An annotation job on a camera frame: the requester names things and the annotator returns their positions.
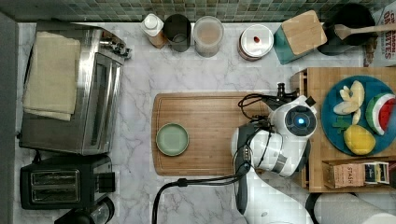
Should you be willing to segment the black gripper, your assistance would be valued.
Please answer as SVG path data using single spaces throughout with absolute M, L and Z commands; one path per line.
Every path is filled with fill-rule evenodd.
M 282 105 L 292 104 L 295 105 L 295 100 L 299 97 L 299 90 L 286 93 L 285 84 L 277 84 L 277 94 L 276 94 L 276 106 L 281 107 Z

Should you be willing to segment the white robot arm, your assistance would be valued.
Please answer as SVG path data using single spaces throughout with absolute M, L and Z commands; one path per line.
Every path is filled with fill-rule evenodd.
M 306 209 L 290 196 L 270 186 L 257 172 L 282 177 L 301 171 L 309 157 L 310 137 L 317 128 L 312 98 L 277 85 L 277 95 L 251 93 L 245 97 L 263 102 L 269 114 L 253 116 L 233 133 L 231 152 L 238 181 L 236 208 L 247 224 L 314 224 Z

